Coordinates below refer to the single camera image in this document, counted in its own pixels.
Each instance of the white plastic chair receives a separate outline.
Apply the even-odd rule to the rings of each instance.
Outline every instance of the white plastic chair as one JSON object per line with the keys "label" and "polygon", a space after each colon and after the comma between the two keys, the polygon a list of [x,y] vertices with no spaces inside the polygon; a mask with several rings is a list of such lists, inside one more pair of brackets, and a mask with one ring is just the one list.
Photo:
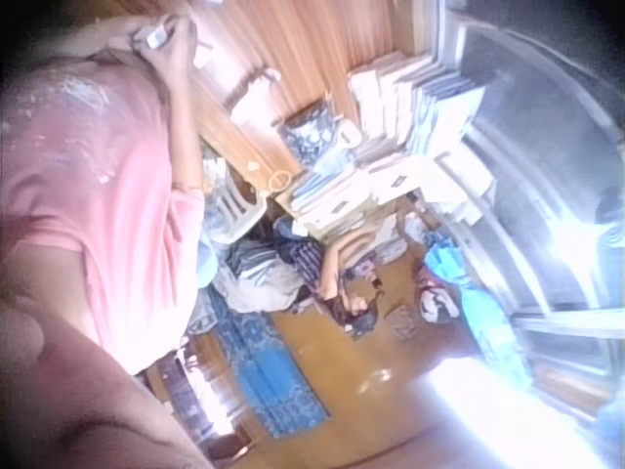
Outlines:
{"label": "white plastic chair", "polygon": [[228,228],[222,233],[210,234],[220,244],[232,244],[249,232],[267,210],[267,200],[256,191],[256,203],[245,200],[227,171],[224,186],[220,190],[217,208],[224,215]]}

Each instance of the fabric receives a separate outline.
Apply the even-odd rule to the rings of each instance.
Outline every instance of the fabric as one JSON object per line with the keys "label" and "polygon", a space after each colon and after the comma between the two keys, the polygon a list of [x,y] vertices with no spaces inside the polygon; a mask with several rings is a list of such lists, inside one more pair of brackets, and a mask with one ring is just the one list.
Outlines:
{"label": "fabric", "polygon": [[412,311],[406,305],[400,305],[385,316],[385,323],[391,328],[393,335],[406,341],[417,333],[417,324]]}
{"label": "fabric", "polygon": [[623,445],[623,429],[625,429],[625,393],[620,389],[615,398],[597,412],[597,420],[592,426],[593,433],[603,442]]}
{"label": "fabric", "polygon": [[394,240],[376,246],[376,259],[380,264],[390,264],[399,259],[408,249],[405,239],[398,237]]}
{"label": "fabric", "polygon": [[427,322],[448,324],[458,318],[460,312],[444,288],[428,288],[420,292],[419,308]]}
{"label": "fabric", "polygon": [[327,100],[307,107],[277,129],[295,159],[313,169],[319,159],[337,142],[338,126]]}
{"label": "fabric", "polygon": [[460,287],[462,311],[488,364],[511,384],[526,389],[532,378],[517,337],[501,307],[467,275],[460,249],[438,231],[424,263],[444,281]]}
{"label": "fabric", "polygon": [[258,285],[276,258],[270,242],[241,239],[230,249],[227,263],[235,277],[253,278]]}
{"label": "fabric", "polygon": [[100,345],[128,372],[177,345],[196,295],[200,190],[172,189],[166,108],[125,65],[66,62],[3,94],[2,260],[82,253]]}
{"label": "fabric", "polygon": [[188,320],[187,334],[199,335],[211,330],[217,324],[217,315],[213,305],[204,294],[198,293],[193,313]]}
{"label": "fabric", "polygon": [[359,257],[354,264],[346,270],[346,277],[352,279],[355,277],[370,278],[375,275],[375,252],[369,252],[364,257]]}
{"label": "fabric", "polygon": [[212,284],[232,310],[253,313],[288,310],[304,281],[292,266],[275,259],[261,279],[236,278],[230,268],[223,264]]}
{"label": "fabric", "polygon": [[302,239],[303,236],[294,233],[293,220],[289,215],[282,215],[273,222],[273,232],[275,237],[281,239]]}
{"label": "fabric", "polygon": [[[373,330],[378,319],[377,310],[375,313],[361,315],[352,320],[350,312],[345,309],[340,296],[324,300],[317,295],[316,292],[319,289],[319,278],[325,254],[323,246],[318,241],[312,238],[290,240],[282,243],[278,248],[278,252],[285,262],[295,267],[297,273],[316,299],[317,304],[337,324],[343,327],[353,340],[357,340]],[[339,281],[344,282],[347,276],[348,273],[342,273]]]}
{"label": "fabric", "polygon": [[217,273],[219,261],[210,240],[201,239],[197,244],[197,288],[205,288]]}
{"label": "fabric", "polygon": [[311,291],[318,291],[321,267],[325,249],[316,239],[311,237],[283,243],[278,253],[285,262],[291,264],[304,284]]}
{"label": "fabric", "polygon": [[428,266],[415,262],[412,270],[412,278],[417,284],[419,290],[427,290],[428,288],[445,288],[445,283],[435,276]]}
{"label": "fabric", "polygon": [[238,315],[212,286],[200,294],[215,310],[215,331],[239,388],[270,435],[296,435],[328,419],[270,315]]}

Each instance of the wooden floor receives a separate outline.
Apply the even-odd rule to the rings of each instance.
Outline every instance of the wooden floor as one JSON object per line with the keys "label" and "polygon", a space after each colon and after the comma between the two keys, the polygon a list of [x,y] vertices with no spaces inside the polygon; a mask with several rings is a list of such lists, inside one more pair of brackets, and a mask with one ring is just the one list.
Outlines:
{"label": "wooden floor", "polygon": [[[419,254],[410,251],[379,269],[387,292],[381,316],[402,302],[413,306],[410,276]],[[273,317],[331,418],[308,433],[257,443],[236,469],[335,468],[406,442],[448,417],[420,377],[444,357],[475,351],[458,324],[421,321],[404,343],[380,319],[370,336],[354,343],[314,311]]]}

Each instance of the wooden wall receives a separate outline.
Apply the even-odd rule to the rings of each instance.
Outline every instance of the wooden wall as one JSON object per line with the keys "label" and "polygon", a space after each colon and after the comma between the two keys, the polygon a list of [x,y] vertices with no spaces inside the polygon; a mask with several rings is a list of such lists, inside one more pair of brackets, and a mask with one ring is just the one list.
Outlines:
{"label": "wooden wall", "polygon": [[[280,121],[332,96],[335,111],[356,121],[348,70],[393,49],[390,0],[73,0],[82,21],[124,13],[185,13],[215,60],[195,75],[201,136],[258,191],[277,171],[302,171],[270,126],[235,125],[225,104],[242,80],[262,66],[280,71],[268,113]],[[248,164],[260,164],[250,170]]]}

